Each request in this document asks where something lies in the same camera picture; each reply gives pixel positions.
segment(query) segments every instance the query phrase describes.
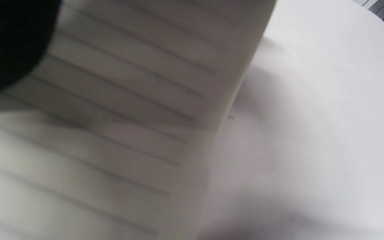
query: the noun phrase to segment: ruled line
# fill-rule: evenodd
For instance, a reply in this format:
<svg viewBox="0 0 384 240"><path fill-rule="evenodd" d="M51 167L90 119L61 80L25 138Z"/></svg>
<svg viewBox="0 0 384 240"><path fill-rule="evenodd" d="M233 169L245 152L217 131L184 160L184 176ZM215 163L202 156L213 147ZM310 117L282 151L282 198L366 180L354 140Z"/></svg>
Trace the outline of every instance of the ruled line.
<svg viewBox="0 0 384 240"><path fill-rule="evenodd" d="M81 96L81 95L79 95L77 93L74 93L73 91L70 91L68 89L62 88L62 87L60 87L60 86L58 86L58 85L56 85L54 83L51 83L51 82L49 82L49 81L47 81L47 80L45 80L43 78L36 77L36 76L29 76L29 77L34 79L34 80L36 80L36 81L38 81L38 82L44 83L44 84L46 84L47 86L49 86L51 88L57 89L57 90L59 90L61 92L64 92L64 93L66 93L66 94L68 94L68 95L70 95L70 96L72 96L72 97L74 97L76 99L79 99L82 102L86 102L89 105L93 105L93 106L95 106L95 107L97 107L97 108L99 108L101 110L104 110L104 111L109 112L109 113L111 113L113 115L116 115L117 117L124 118L124 119L126 119L126 120L128 120L128 121L130 121L130 122L132 122L132 123L134 123L136 125L139 125L141 127L146 128L146 129L148 129L148 130L150 130L152 132L156 132L157 134L159 134L161 136L164 136L164 137L167 137L167 138L170 138L170 139L182 142L182 143L187 143L187 140L185 140L183 138L177 137L175 135L172 135L172 134L169 134L167 132L163 132L163 131L161 131L159 129L155 129L155 128L151 127L151 126L148 126L145 123L142 123L142 122L140 122L140 121L138 121L136 119L133 119L133 118L128 117L128 116L125 116L125 115L123 115L123 114L121 114L121 113L119 113L117 111L114 111L114 110L109 109L109 108L107 108L105 106L102 106L99 103L93 102L92 100L89 100L89 99L87 99L84 96Z"/></svg>
<svg viewBox="0 0 384 240"><path fill-rule="evenodd" d="M222 43L214 41L214 40L210 39L208 36L204 35L203 33L196 32L193 29L190 29L189 27L184 26L183 24L177 23L173 20L170 20L169 18L165 18L165 17L163 17L157 13L151 12L151 11L149 11L149 10L139 6L139 5L132 4L131 2L126 2L125 0L117 0L117 1L122 3L125 6L128 6L131 9L134 9L138 12L143 13L144 15L147 15L148 17L157 19L157 20L159 20L159 21L161 21L161 22L163 22L163 23L165 23L165 24L167 24L173 28L176 28L177 30L179 30L181 32L189 34L189 35L197 38L198 40L204 41L207 44L211 45L212 47L214 47L218 50L226 50L226 47Z"/></svg>
<svg viewBox="0 0 384 240"><path fill-rule="evenodd" d="M25 185L27 187L32 187L35 190L41 191L43 193L47 193L53 197L59 198L65 202L68 202L68 203L73 204L77 207L80 207L80 208L82 208L88 212L91 212L91 213L96 214L98 216L104 217L104 218L109 219L113 222L117 222L117 223L122 224L124 226L130 227L130 228L135 229L137 231L140 231L140 232L152 235L152 236L155 236L158 234L157 230L154 228L150 228L150 227L142 225L140 223L132 222L130 220L119 217L115 214L111 214L111 213L108 213L106 211L100 210L99 208L95 208L95 207L93 207L93 206L91 206L85 202L78 200L78 199L75 199L75 198L70 197L70 196L66 196L63 193L60 193L60 192L53 190L49 187L42 186L42 185L35 183L29 179L17 176L13 173L6 171L6 170L0 169L0 175L4 176L5 178L11 179L12 181L18 182L22 185Z"/></svg>
<svg viewBox="0 0 384 240"><path fill-rule="evenodd" d="M226 16L225 14L213 9L213 8L209 8L207 6L204 6L200 3L197 3L195 1L191 1L191 0L174 0L174 1L177 1L177 2L181 2L181 3L184 3L190 7L193 7L201 12L204 12L204 13L207 13L209 15L212 15L214 17L217 17L217 18L220 18L221 20L225 21L225 23L228 25L228 26L237 26L238 23L231 19L230 17Z"/></svg>
<svg viewBox="0 0 384 240"><path fill-rule="evenodd" d="M85 69L85 68L82 68L82 67L79 67L79 66L77 66L77 65L75 65L75 64L73 64L73 63L71 63L71 62L69 62L69 61L66 61L66 60L64 60L64 59L61 59L61 58L59 58L59 57L57 57L57 56L54 56L54 55L51 55L51 54L48 54L47 57L52 58L52 59L54 59L54 60L56 60L56 61L62 62L63 64L68 65L69 67L75 68L75 69L78 70L78 71L81 71L81 72L83 72L83 73L86 73L86 74L88 74L88 75L94 77L94 78L97 78L98 80L100 80L100 81L102 81L102 82L104 82L104 83L110 85L111 87L118 88L118 89L120 89L120 90L126 91L126 92L128 92L129 94L134 95L134 96L137 97L137 98L140 98L140 99L142 99L142 100L145 100L145 101L147 101L147 102L150 102L151 104L156 105L156 106L158 106L158 107L160 107L160 108L163 108L163 109L166 110L166 111L169 111L169 112L171 112L171 113L173 113L173 114L175 114L175 115L178 115L179 117L182 117L182 118L184 118L184 119L186 119L186 120L193 121L193 122L196 121L196 119L195 119L193 116L184 114L184 113L182 113L182 112L180 112L180 111L178 111L178 110L176 110L176 109L173 109L173 108L171 108L171 107L168 107L168 106L166 106L166 105L163 105L162 103L159 103L159 102L157 102L157 101L155 101L155 100L153 100L153 99L150 99L150 98L148 98L148 97L146 97L146 96L143 96L143 95L141 95L141 94L139 94L139 93L136 93L136 92L134 92L133 90L131 90L131 89L127 88L127 87L124 87L124 86L122 86L122 85L119 85L119 84L117 84L117 83L115 83L115 82L113 82L113 81L111 81L111 80L108 80L108 79L103 78L103 77L101 77L101 76L99 76L99 75L96 75L96 74L90 72L89 70L87 70L87 69Z"/></svg>
<svg viewBox="0 0 384 240"><path fill-rule="evenodd" d="M37 141L37 140L35 140L33 138L27 137L25 135L22 135L22 134L19 134L17 132L14 132L14 131L12 131L10 129L7 129L6 127L2 126L1 124L0 124L0 130L3 131L3 132L6 132L6 133L8 133L8 134L10 134L10 135L12 135L12 136L14 136L16 138L20 138L20 139L26 140L30 144L33 144L35 146L47 149L50 152L55 152L55 153L65 157L65 158L69 159L72 162L75 162L75 163L78 163L78 164L83 165L85 167L88 167L89 169L92 169L92 170L94 170L96 172L99 172L102 175L107 176L108 178L112 178L112 179L114 179L114 180L116 180L118 182L128 183L130 185L133 185L135 187L139 187L139 188L141 188L143 190L146 190L146 191L151 192L151 193L155 193L155 194L160 195L160 196L170 196L170 193L165 191L165 190L159 189L157 187L152 187L152 186L149 186L147 184L143 184L143 183L137 182L135 180L131 180L131 179L125 177L125 176L113 173L113 172L111 172L109 170L106 170L106 169L104 169L102 167L99 167L99 166L96 166L94 164L91 164L91 163L89 163L89 162L87 162L87 161L85 161L83 159L80 159L80 158L72 156L72 155L70 155L68 153L62 152L62 151L58 150L55 147L49 146L49 145L41 143L40 141Z"/></svg>
<svg viewBox="0 0 384 240"><path fill-rule="evenodd" d="M67 37L69 37L70 39L73 39L73 40L75 40L77 42L80 42L81 44L87 45L88 47L93 48L94 50L98 50L99 52L105 53L106 55L111 56L111 57L117 59L118 61L125 62L126 64L128 64L128 65L130 65L130 66L132 66L134 68L137 68L140 71L143 71L145 73L149 73L149 74L153 75L154 77L156 77L158 79L161 79L161 80L163 80L163 81L165 81L165 82L167 82L167 83L169 83L171 85L174 85L177 88L181 88L184 91L187 91L187 92L189 92L191 94L194 94L197 97L200 97L200 98L204 98L205 97L205 95L203 93L199 92L199 91L196 91L196 90L194 90L194 89L192 89L192 88L190 88L188 86L185 86L183 84L180 84L180 83L176 82L175 80L172 80L172 79L170 79L170 78L168 78L166 76L162 76L159 73L153 72L152 70L149 70L149 69L147 69L147 68L145 68L143 66L135 64L134 62L131 62L131 61L127 60L127 59L121 58L118 55L115 55L113 53L107 52L106 50L103 50L103 49L101 49L101 48L99 48L97 46L89 44L89 43L87 43L87 42L85 42L85 41L83 41L83 40L81 40L81 39L79 39L79 38L77 38L75 36L72 36L71 34L69 34L67 32L64 32L64 31L62 31L60 29L58 29L57 32L60 33L60 34L65 35Z"/></svg>
<svg viewBox="0 0 384 240"><path fill-rule="evenodd" d="M34 236L26 231L17 229L1 221L0 221L0 230L25 240L46 240L45 238Z"/></svg>
<svg viewBox="0 0 384 240"><path fill-rule="evenodd" d="M28 107L33 108L33 109L37 109L37 110L39 110L39 111L41 111L41 112L43 112L43 113L45 113L45 114L47 114L47 115L49 115L49 116L55 118L55 119L58 119L58 120L61 121L61 122L64 122L64 123L66 123L66 124L68 124L68 125L71 125L72 127L76 127L76 128L82 129L83 131L86 131L86 132L88 132L88 133L90 133L90 134L92 134L92 135L94 135L94 136L96 136L96 137L99 137L99 138L101 138L101 139L104 139L105 141L114 143L114 144L116 144L116 145L118 145L118 146L120 146L120 147L123 147L123 148L126 148L126 149L130 149L130 150L132 150L132 151L134 151L134 152L138 152L138 153L141 153L141 154L143 154L143 155L146 155L146 156L155 158L155 159L157 159L157 160L160 160L160 161L162 161L162 162L165 162L165 163L170 164L170 165L173 165L173 166L179 166L179 165L180 165L178 162L173 161L173 160L170 160L170 159L168 159L168 158L165 158L165 157L162 157L162 156L155 155L155 154L153 154L153 153L151 153L151 152L147 152L147 151L144 151L144 150L137 149L137 148L132 147L132 146L129 146L129 145L125 144L125 143L121 143L121 142L119 142L119 141L117 141L117 140L113 140L112 138L106 137L105 135L102 135L102 134L100 134L100 133L98 133L98 132L92 131L91 129L88 129L88 128L86 128L85 126L82 126L82 125L80 125L80 124L78 124L78 123L75 123L75 122L73 122L73 121L71 121L71 120L69 120L69 119L67 119L67 118L65 118L65 117L63 117L63 116L56 115L56 114L53 114L53 113L48 112L48 111L44 111L43 109L40 109L39 106L36 106L36 105L33 105L33 104L29 103L29 102L26 102L26 101L24 101L24 100L21 100L21 99L15 97L15 96L12 96L11 94L3 93L3 95L4 95L5 97L11 99L11 100L14 100L15 102L18 102L18 103L20 103L20 104L22 104L22 105L28 106Z"/></svg>
<svg viewBox="0 0 384 240"><path fill-rule="evenodd" d="M122 28L122 27L120 27L120 26L118 26L116 24L110 23L110 22L108 22L108 21L106 21L106 20L104 20L104 19L102 19L100 17L97 17L97 16L93 15L93 14L81 11L79 9L76 9L75 7L70 6L68 4L64 4L64 6L70 8L70 9L73 9L74 11L79 12L82 15L84 15L84 16L86 16L86 17L88 17L88 18L90 18L90 19L92 19L92 20L94 20L96 22L99 22L99 23L104 24L104 25L106 25L108 27L111 27L113 29L121 31L121 32L123 32L123 33L125 33L125 34L127 34L127 35L129 35L129 36L131 36L133 38L135 38L138 41L144 42L144 43L148 44L149 46L152 46L152 47L160 50L161 52L166 53L167 55L172 56L173 58L177 59L178 61L181 61L183 63L188 64L189 66L195 68L196 70L199 70L201 72L207 73L210 76L215 76L216 75L216 71L211 69L211 68L209 68L208 66L205 66L205 65L202 65L202 64L200 64L198 62L186 59L183 56L181 56L181 55L179 55L177 53L174 53L171 50L168 50L168 49L166 49L166 48L164 48L162 46L159 46L159 45L153 43L152 41L150 41L150 40L148 40L148 39L146 39L146 38L144 38L142 36L139 36L139 35L131 32L129 30L126 30L126 29L124 29L124 28Z"/></svg>

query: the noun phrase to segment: notebook page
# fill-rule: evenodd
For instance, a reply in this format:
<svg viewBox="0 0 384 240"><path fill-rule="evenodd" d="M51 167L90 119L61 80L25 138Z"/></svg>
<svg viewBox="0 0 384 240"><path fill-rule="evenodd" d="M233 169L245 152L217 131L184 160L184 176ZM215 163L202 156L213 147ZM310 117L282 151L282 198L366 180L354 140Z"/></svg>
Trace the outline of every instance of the notebook page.
<svg viewBox="0 0 384 240"><path fill-rule="evenodd" d="M0 93L0 239L192 237L269 2L65 0L47 55Z"/></svg>

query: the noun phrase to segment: dark fabric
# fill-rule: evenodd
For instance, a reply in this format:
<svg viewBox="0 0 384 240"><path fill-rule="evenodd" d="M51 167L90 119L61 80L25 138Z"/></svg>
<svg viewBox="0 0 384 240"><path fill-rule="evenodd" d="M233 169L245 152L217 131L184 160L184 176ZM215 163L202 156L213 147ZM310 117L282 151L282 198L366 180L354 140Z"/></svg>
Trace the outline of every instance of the dark fabric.
<svg viewBox="0 0 384 240"><path fill-rule="evenodd" d="M0 90L35 67L49 44L61 0L0 0Z"/></svg>

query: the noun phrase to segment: white surface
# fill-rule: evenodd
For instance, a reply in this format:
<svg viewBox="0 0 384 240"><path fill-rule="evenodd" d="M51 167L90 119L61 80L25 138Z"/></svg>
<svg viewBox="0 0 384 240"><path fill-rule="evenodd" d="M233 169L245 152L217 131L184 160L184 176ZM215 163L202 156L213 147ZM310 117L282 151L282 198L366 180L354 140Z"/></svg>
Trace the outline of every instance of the white surface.
<svg viewBox="0 0 384 240"><path fill-rule="evenodd" d="M230 116L210 167L206 240L384 240L376 16L350 0L279 0Z"/></svg>

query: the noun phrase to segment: lined paper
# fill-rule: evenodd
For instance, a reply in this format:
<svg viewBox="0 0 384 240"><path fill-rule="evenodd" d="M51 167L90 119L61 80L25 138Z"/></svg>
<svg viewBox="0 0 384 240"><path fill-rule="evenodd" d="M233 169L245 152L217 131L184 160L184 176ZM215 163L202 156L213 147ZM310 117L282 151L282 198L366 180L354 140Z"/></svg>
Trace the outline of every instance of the lined paper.
<svg viewBox="0 0 384 240"><path fill-rule="evenodd" d="M257 45L256 5L65 0L47 55L0 93L0 240L193 229L190 152Z"/></svg>

